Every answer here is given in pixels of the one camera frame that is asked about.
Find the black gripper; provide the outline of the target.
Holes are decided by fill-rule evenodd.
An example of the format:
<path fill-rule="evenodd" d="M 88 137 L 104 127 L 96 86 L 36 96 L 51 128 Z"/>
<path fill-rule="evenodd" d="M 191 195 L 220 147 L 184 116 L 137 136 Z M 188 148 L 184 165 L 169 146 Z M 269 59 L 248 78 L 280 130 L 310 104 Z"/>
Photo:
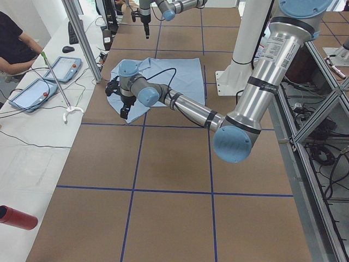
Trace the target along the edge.
<path fill-rule="evenodd" d="M 127 119 L 131 107 L 136 102 L 136 97 L 129 91 L 122 89 L 118 78 L 116 76 L 107 84 L 105 94 L 109 104 L 117 112 L 120 112 L 120 117 Z"/>
<path fill-rule="evenodd" d="M 149 23 L 151 22 L 151 11 L 150 9 L 136 9 L 135 11 L 131 11 L 131 19 L 133 22 L 136 22 L 137 18 L 140 18 L 141 22 L 143 23 L 144 29 L 145 29 L 145 35 L 146 39 L 149 39 Z"/>

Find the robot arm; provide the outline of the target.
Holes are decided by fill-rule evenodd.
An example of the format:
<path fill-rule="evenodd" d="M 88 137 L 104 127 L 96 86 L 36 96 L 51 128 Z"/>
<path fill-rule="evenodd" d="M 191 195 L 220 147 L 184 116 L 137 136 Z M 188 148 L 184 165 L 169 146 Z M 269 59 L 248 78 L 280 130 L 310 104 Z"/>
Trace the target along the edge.
<path fill-rule="evenodd" d="M 330 1 L 247 1 L 231 64 L 217 82 L 229 91 L 244 84 L 235 109 L 225 116 L 141 74 L 139 63 L 125 59 L 106 86 L 110 99 L 122 102 L 121 118 L 133 105 L 151 107 L 160 102 L 189 121 L 214 132 L 216 155 L 229 163 L 245 160 L 261 132 L 261 119 L 278 92 L 301 46 L 318 37 L 321 18 Z"/>
<path fill-rule="evenodd" d="M 151 22 L 151 4 L 155 3 L 159 8 L 162 18 L 166 21 L 171 21 L 177 14 L 187 11 L 192 8 L 204 8 L 206 0 L 187 0 L 169 2 L 166 0 L 144 0 L 139 1 L 139 7 L 131 11 L 131 18 L 133 22 L 139 17 L 144 26 L 146 39 L 149 38 L 149 23 Z"/>

